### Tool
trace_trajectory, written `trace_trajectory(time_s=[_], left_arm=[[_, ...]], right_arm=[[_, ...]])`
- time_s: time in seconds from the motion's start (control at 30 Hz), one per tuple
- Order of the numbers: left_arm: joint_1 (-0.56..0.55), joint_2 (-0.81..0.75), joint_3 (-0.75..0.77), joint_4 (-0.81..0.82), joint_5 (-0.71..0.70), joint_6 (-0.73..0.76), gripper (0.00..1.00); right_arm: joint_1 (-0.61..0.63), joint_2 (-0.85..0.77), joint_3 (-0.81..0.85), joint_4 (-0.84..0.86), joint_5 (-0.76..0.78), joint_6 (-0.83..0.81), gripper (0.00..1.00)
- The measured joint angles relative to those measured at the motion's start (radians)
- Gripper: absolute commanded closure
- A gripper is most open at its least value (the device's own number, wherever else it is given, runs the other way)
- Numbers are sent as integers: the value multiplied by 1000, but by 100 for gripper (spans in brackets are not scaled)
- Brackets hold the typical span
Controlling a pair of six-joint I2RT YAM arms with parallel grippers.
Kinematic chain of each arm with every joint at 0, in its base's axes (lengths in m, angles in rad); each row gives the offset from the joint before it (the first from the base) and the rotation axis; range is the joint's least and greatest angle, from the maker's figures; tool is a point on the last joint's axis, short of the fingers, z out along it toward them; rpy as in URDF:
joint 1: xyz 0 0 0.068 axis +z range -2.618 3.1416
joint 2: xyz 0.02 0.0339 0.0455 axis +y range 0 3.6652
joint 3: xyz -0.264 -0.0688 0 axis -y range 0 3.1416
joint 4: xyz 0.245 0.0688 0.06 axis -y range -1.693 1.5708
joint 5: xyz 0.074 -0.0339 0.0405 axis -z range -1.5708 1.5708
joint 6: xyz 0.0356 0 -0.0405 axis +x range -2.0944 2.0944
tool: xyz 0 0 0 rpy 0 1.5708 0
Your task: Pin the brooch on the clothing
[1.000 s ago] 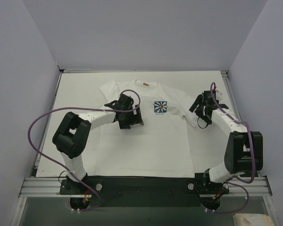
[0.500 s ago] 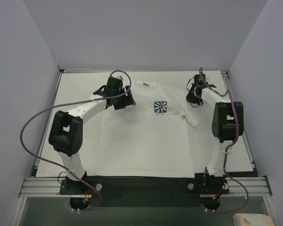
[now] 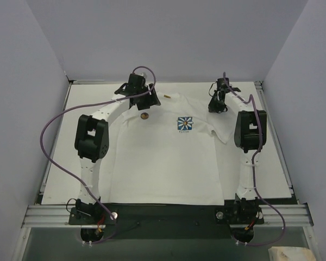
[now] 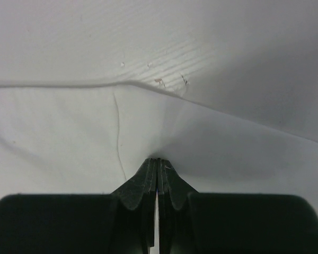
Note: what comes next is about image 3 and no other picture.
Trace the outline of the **white t-shirt with flower print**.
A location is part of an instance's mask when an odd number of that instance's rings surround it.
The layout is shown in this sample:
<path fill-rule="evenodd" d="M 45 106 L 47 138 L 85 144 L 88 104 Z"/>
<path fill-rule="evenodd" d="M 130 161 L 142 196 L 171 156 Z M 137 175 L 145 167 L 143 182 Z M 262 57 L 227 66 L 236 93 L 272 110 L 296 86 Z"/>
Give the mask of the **white t-shirt with flower print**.
<path fill-rule="evenodd" d="M 222 205 L 215 142 L 228 142 L 233 117 L 182 94 L 159 98 L 147 119 L 131 108 L 118 120 L 109 201 Z"/>

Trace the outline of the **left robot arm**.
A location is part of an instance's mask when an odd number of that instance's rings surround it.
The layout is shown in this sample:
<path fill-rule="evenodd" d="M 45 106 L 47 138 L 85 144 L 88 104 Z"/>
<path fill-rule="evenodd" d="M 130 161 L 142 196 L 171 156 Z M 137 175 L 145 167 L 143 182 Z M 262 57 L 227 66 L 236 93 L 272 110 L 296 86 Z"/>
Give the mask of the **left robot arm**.
<path fill-rule="evenodd" d="M 87 223 L 96 223 L 103 212 L 98 201 L 101 161 L 109 150 L 109 127 L 131 107 L 138 110 L 160 105 L 153 84 L 146 84 L 145 74 L 131 73 L 126 83 L 114 92 L 112 103 L 78 120 L 74 147 L 81 166 L 80 179 L 84 184 L 76 200 L 76 211 Z"/>

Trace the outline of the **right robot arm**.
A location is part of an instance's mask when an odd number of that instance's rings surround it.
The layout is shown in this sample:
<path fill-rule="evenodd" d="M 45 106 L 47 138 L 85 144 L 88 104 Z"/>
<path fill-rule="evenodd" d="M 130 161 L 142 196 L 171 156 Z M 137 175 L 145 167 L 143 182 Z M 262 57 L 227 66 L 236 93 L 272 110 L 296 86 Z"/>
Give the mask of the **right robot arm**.
<path fill-rule="evenodd" d="M 253 95 L 246 100 L 241 90 L 230 86 L 229 78 L 222 77 L 214 83 L 216 89 L 208 104 L 210 113 L 233 111 L 237 118 L 234 144 L 240 154 L 240 181 L 235 196 L 237 215 L 259 216 L 259 196 L 256 188 L 255 168 L 267 139 L 267 113 L 259 110 Z"/>

